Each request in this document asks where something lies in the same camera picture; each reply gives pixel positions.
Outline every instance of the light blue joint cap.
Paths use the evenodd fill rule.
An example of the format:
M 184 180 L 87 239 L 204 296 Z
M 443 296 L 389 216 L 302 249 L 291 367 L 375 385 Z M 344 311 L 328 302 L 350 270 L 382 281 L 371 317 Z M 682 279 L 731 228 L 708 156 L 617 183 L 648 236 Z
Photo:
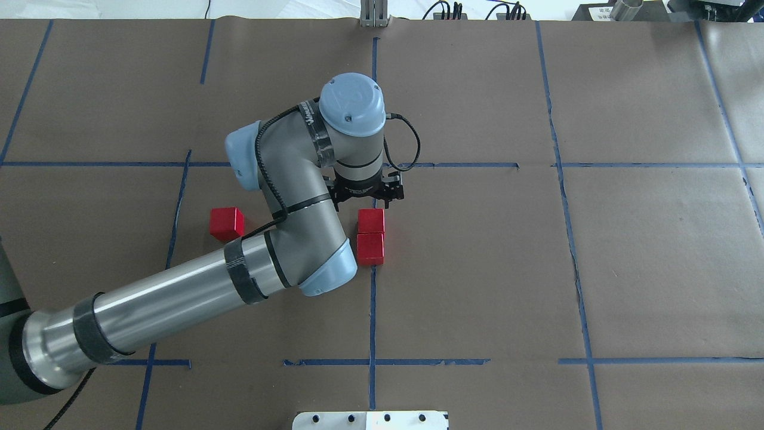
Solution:
M 329 125 L 346 135 L 371 136 L 384 127 L 382 90 L 360 73 L 343 73 L 324 85 L 319 110 Z
M 225 137 L 225 153 L 234 169 L 236 179 L 247 191 L 260 189 L 257 160 L 254 158 L 254 138 L 260 131 L 260 121 L 241 127 Z
M 346 239 L 318 270 L 300 284 L 299 289 L 308 297 L 321 295 L 347 284 L 357 271 L 358 265 L 350 247 L 350 239 Z

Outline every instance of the blue tape line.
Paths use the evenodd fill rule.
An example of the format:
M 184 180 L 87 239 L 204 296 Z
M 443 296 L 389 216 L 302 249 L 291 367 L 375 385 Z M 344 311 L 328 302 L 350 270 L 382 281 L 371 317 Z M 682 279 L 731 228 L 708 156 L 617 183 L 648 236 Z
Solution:
M 544 58 L 544 42 L 541 36 L 541 25 L 536 21 L 536 39 L 539 44 L 539 59 L 541 61 L 541 74 L 544 79 L 544 93 L 546 94 L 546 108 L 549 114 L 549 128 L 552 132 L 552 140 L 555 143 L 555 161 L 557 166 L 557 177 L 560 183 L 560 195 L 562 196 L 562 210 L 565 214 L 565 228 L 568 231 L 568 247 L 573 260 L 573 270 L 575 273 L 575 287 L 578 292 L 578 313 L 581 316 L 581 330 L 584 334 L 584 350 L 586 351 L 587 368 L 589 372 L 589 386 L 591 388 L 591 402 L 594 407 L 594 420 L 597 430 L 602 430 L 602 414 L 600 411 L 600 396 L 597 392 L 597 378 L 594 375 L 594 361 L 591 354 L 591 340 L 589 338 L 589 327 L 586 319 L 586 307 L 584 306 L 584 291 L 581 288 L 581 276 L 578 271 L 578 257 L 576 256 L 575 240 L 573 238 L 573 226 L 571 223 L 570 210 L 568 209 L 568 196 L 565 193 L 565 176 L 562 171 L 562 157 L 560 156 L 560 145 L 555 130 L 555 122 L 552 119 L 552 96 L 549 91 L 549 76 L 546 73 L 546 59 Z
M 482 366 L 490 358 L 377 358 L 375 366 Z M 292 366 L 368 366 L 371 361 L 364 358 L 334 359 L 312 358 L 306 360 L 284 360 L 283 365 Z
M 711 87 L 714 88 L 714 95 L 716 96 L 717 104 L 719 105 L 719 111 L 721 112 L 721 117 L 724 121 L 724 128 L 727 129 L 727 134 L 730 136 L 732 149 L 735 152 L 735 159 L 737 160 L 737 164 L 740 166 L 740 173 L 743 175 L 743 183 L 745 184 L 746 191 L 748 192 L 748 199 L 751 200 L 753 215 L 756 217 L 756 222 L 759 224 L 759 233 L 761 233 L 762 237 L 764 237 L 764 220 L 762 220 L 762 213 L 761 210 L 759 210 L 759 204 L 756 202 L 756 198 L 753 195 L 751 181 L 748 180 L 748 172 L 746 172 L 746 168 L 743 167 L 743 156 L 740 155 L 740 147 L 737 144 L 737 139 L 735 139 L 735 133 L 732 130 L 730 118 L 727 115 L 727 109 L 724 107 L 724 101 L 721 99 L 721 93 L 719 92 L 719 86 L 717 85 L 716 75 L 714 75 L 714 70 L 711 69 L 711 62 L 708 60 L 706 43 L 703 40 L 703 32 L 701 31 L 701 23 L 699 21 L 695 21 L 695 32 L 698 34 L 698 41 L 701 44 L 703 64 L 706 66 L 706 71 L 708 72 L 708 76 L 711 79 Z
M 157 353 L 157 344 L 151 344 L 148 351 L 148 360 L 146 362 L 146 373 L 144 374 L 144 388 L 141 391 L 141 403 L 138 405 L 138 419 L 135 421 L 135 430 L 143 428 L 143 418 L 146 413 L 146 401 L 148 400 L 148 388 L 151 385 L 151 371 L 154 369 L 154 356 Z
M 202 77 L 199 79 L 199 83 L 204 85 L 204 81 L 207 79 L 207 63 L 209 63 L 209 51 L 212 48 L 212 35 L 215 33 L 215 20 L 209 21 L 209 33 L 207 34 L 207 49 L 204 51 L 204 64 L 202 65 Z
M 43 51 L 45 50 L 47 39 L 50 36 L 50 29 L 52 28 L 53 28 L 53 20 L 51 19 L 48 21 L 48 26 L 47 26 L 47 29 L 45 30 L 45 35 L 43 36 L 43 41 L 40 43 L 40 49 L 37 51 L 37 57 L 34 58 L 34 64 L 32 65 L 32 70 L 29 72 L 29 77 L 27 78 L 27 85 L 24 87 L 24 92 L 21 93 L 21 99 L 18 101 L 16 114 L 13 115 L 11 128 L 8 130 L 8 136 L 5 137 L 5 145 L 3 145 L 2 152 L 0 152 L 0 166 L 3 165 L 3 162 L 5 161 L 5 156 L 8 154 L 8 150 L 11 147 L 11 140 L 13 140 L 13 133 L 16 131 L 16 125 L 18 124 L 18 119 L 21 116 L 21 110 L 24 108 L 24 102 L 27 100 L 27 94 L 29 94 L 29 89 L 32 87 L 32 80 L 34 79 L 34 74 L 37 72 L 37 66 L 40 65 L 40 59 L 43 56 Z
M 183 168 L 186 163 L 178 161 L 8 161 L 10 167 L 44 168 Z M 230 168 L 227 161 L 193 161 L 192 168 Z
M 735 163 L 562 163 L 563 168 L 738 168 Z
M 711 364 L 762 364 L 762 357 L 628 357 L 628 358 L 595 358 L 594 364 L 692 364 L 692 363 L 711 363 Z M 561 358 L 558 364 L 586 364 L 585 358 Z
M 283 361 L 284 366 L 368 366 L 369 359 L 332 359 L 316 358 L 307 360 L 298 360 L 296 363 L 290 360 Z
M 159 161 L 9 161 L 6 166 L 42 168 L 181 168 L 183 163 Z
M 411 163 L 399 164 L 402 168 L 407 168 Z M 384 167 L 391 167 L 390 164 L 384 163 Z M 499 163 L 499 162 L 485 162 L 485 163 L 468 163 L 468 162 L 445 162 L 445 163 L 414 163 L 414 168 L 520 168 L 517 163 Z
M 371 79 L 377 82 L 377 42 L 380 38 L 375 37 L 371 40 Z
M 167 261 L 164 264 L 165 269 L 170 268 L 175 253 L 175 241 L 178 235 L 178 219 L 180 218 L 180 205 L 183 202 L 183 193 L 186 191 L 186 179 L 189 174 L 189 164 L 191 162 L 191 150 L 186 153 L 186 161 L 183 166 L 183 176 L 180 179 L 180 190 L 178 191 L 178 201 L 175 205 L 175 217 L 173 218 L 173 232 L 170 235 L 170 245 L 167 247 Z M 135 430 L 141 430 L 143 427 L 144 413 L 146 412 L 146 401 L 148 400 L 148 389 L 151 385 L 151 371 L 154 368 L 154 357 L 157 353 L 157 344 L 151 344 L 146 362 L 146 373 L 144 376 L 144 388 L 141 393 L 141 403 L 138 406 L 138 419 L 135 422 Z
M 126 359 L 110 363 L 107 366 L 147 366 L 148 360 Z M 183 366 L 191 369 L 191 360 L 154 360 L 154 366 Z
M 371 266 L 369 312 L 369 410 L 377 409 L 377 265 Z
M 379 358 L 378 366 L 482 366 L 490 358 Z

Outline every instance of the metal plate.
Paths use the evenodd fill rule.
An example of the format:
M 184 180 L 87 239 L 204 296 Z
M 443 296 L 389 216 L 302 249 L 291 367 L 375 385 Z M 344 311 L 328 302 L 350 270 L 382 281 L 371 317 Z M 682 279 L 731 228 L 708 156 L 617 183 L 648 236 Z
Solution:
M 448 430 L 448 412 L 370 411 L 302 412 L 294 418 L 292 430 Z

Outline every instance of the white metal bracket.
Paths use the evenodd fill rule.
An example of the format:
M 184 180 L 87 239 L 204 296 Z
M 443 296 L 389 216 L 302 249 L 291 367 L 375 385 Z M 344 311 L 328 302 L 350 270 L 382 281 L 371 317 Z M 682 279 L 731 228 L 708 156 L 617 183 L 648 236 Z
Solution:
M 362 27 L 387 27 L 389 23 L 387 0 L 361 0 Z
M 448 412 L 302 412 L 292 430 L 448 430 Z

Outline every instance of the red wooden block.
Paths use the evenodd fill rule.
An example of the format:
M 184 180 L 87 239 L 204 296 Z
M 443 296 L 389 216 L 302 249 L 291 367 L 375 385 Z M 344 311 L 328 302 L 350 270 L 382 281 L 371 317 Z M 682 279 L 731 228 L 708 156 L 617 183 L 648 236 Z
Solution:
M 384 264 L 384 234 L 359 234 L 355 259 L 359 265 Z
M 244 214 L 237 207 L 216 207 L 209 211 L 209 234 L 221 242 L 244 235 Z
M 359 209 L 358 234 L 384 234 L 384 209 Z

